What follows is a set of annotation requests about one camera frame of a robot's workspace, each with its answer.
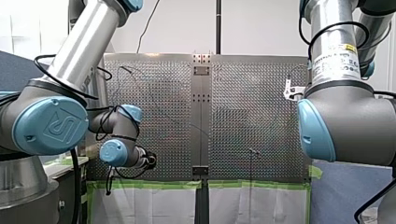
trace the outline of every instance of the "gray surface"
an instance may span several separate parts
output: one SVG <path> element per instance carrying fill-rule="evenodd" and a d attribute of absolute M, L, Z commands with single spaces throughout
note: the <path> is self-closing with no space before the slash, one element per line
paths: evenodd
<path fill-rule="evenodd" d="M 390 165 L 395 156 L 396 119 L 392 103 L 366 89 L 338 86 L 307 97 L 327 125 L 336 160 Z"/>
<path fill-rule="evenodd" d="M 304 85 L 305 63 L 301 57 L 213 56 L 211 179 L 307 181 L 296 104 L 283 98 L 288 75 L 293 86 Z M 252 167 L 250 149 L 262 154 Z"/>
<path fill-rule="evenodd" d="M 32 61 L 0 51 L 0 91 L 21 91 L 30 78 L 41 77 Z"/>
<path fill-rule="evenodd" d="M 51 181 L 44 192 L 21 202 L 0 207 L 1 223 L 55 224 L 59 219 L 58 204 L 58 183 Z"/>
<path fill-rule="evenodd" d="M 47 176 L 38 157 L 0 161 L 0 204 L 6 206 L 42 192 Z"/>
<path fill-rule="evenodd" d="M 314 162 L 323 171 L 312 180 L 311 224 L 351 224 L 353 214 L 391 180 L 391 170 Z"/>

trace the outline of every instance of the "vertical metal pole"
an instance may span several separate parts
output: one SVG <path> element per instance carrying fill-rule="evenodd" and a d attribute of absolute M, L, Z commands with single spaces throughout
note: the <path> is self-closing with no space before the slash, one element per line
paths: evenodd
<path fill-rule="evenodd" d="M 221 0 L 216 2 L 216 54 L 221 54 Z"/>

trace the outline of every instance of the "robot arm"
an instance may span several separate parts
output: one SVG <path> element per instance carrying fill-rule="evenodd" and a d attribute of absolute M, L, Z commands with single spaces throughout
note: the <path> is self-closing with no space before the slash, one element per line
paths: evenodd
<path fill-rule="evenodd" d="M 379 2 L 388 5 L 380 7 Z M 358 3 L 310 0 L 304 4 L 312 36 L 321 34 L 311 43 L 312 85 L 298 104 L 301 143 L 313 159 L 391 166 L 396 152 L 396 104 L 393 99 L 375 99 L 373 88 L 361 81 L 361 72 L 374 58 L 375 47 L 370 47 L 384 34 L 395 2 L 367 0 L 360 5 L 361 22 L 371 32 L 361 50 L 356 49 L 357 40 L 361 45 L 366 37 L 361 31 L 355 35 L 350 24 L 322 32 L 329 25 L 352 21 Z"/>
<path fill-rule="evenodd" d="M 114 166 L 141 167 L 155 157 L 134 145 L 141 120 L 139 108 L 118 106 L 117 110 L 107 112 L 108 119 L 102 122 L 88 116 L 87 103 L 82 98 L 95 98 L 85 93 L 95 67 L 115 29 L 141 7 L 142 1 L 136 0 L 89 1 L 48 70 L 43 71 L 46 75 L 30 80 L 15 101 L 2 101 L 0 154 L 65 153 L 74 148 L 91 127 L 99 133 L 113 133 L 114 139 L 103 146 L 107 148 L 101 156 L 104 161 L 119 157 L 119 147 L 126 154 L 122 160 L 118 158 Z"/>
<path fill-rule="evenodd" d="M 385 34 L 390 32 L 390 21 L 396 10 L 396 2 L 387 0 L 365 1 L 360 7 L 360 23 L 370 31 L 367 43 L 361 49 L 358 49 L 361 76 L 368 78 L 374 72 L 375 50 L 383 38 L 386 37 Z M 358 29 L 356 32 L 357 44 L 362 43 L 364 38 L 365 33 L 362 29 Z"/>

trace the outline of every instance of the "green tape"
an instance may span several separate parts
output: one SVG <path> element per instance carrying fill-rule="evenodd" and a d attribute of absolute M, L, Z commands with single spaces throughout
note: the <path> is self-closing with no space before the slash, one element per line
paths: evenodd
<path fill-rule="evenodd" d="M 309 165 L 309 176 L 311 176 L 312 178 L 321 179 L 322 175 L 323 171 L 320 170 L 320 168 Z"/>
<path fill-rule="evenodd" d="M 90 181 L 87 187 L 105 189 L 106 181 Z M 199 189 L 201 181 L 157 182 L 147 180 L 114 180 L 113 189 Z"/>
<path fill-rule="evenodd" d="M 87 182 L 87 200 L 88 200 L 88 211 L 87 211 L 87 223 L 91 224 L 91 213 L 92 213 L 92 207 L 93 207 L 93 191 L 95 190 L 94 188 L 91 188 L 89 185 L 90 182 Z"/>
<path fill-rule="evenodd" d="M 311 220 L 311 186 L 306 192 L 306 208 L 305 208 L 305 223 L 309 224 Z"/>
<path fill-rule="evenodd" d="M 209 180 L 209 187 L 211 189 L 226 189 L 226 188 L 242 188 L 242 187 L 253 187 L 253 188 L 264 188 L 264 189 L 295 189 L 295 190 L 307 190 L 310 188 L 308 183 L 305 184 L 287 184 L 278 183 L 271 181 L 248 181 L 248 180 Z"/>
<path fill-rule="evenodd" d="M 87 198 L 87 194 L 81 195 L 81 203 L 85 203 L 87 202 L 88 198 Z"/>

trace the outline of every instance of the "blue joint cap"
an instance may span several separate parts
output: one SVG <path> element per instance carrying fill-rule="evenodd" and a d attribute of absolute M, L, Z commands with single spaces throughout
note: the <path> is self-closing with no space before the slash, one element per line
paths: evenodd
<path fill-rule="evenodd" d="M 368 69 L 367 69 L 366 74 L 364 74 L 362 77 L 369 78 L 370 76 L 373 75 L 374 70 L 375 70 L 375 62 L 372 61 L 372 62 L 370 62 L 370 64 L 369 64 L 369 67 L 368 67 Z"/>
<path fill-rule="evenodd" d="M 130 12 L 137 12 L 143 7 L 143 0 L 121 0 Z"/>
<path fill-rule="evenodd" d="M 137 122 L 137 123 L 141 123 L 142 122 L 142 109 L 140 109 L 139 107 L 135 106 L 135 105 L 121 105 L 128 113 L 129 115 L 122 109 L 119 109 L 119 112 L 127 117 L 128 119 L 130 118 L 130 115 L 132 116 L 132 118 Z"/>
<path fill-rule="evenodd" d="M 99 157 L 111 166 L 120 167 L 127 161 L 128 151 L 120 140 L 111 139 L 102 144 Z"/>
<path fill-rule="evenodd" d="M 58 155 L 74 148 L 88 130 L 87 111 L 76 100 L 53 96 L 27 106 L 12 127 L 15 145 L 30 155 Z"/>
<path fill-rule="evenodd" d="M 298 103 L 300 141 L 304 153 L 316 160 L 335 161 L 335 149 L 327 126 L 307 99 Z"/>

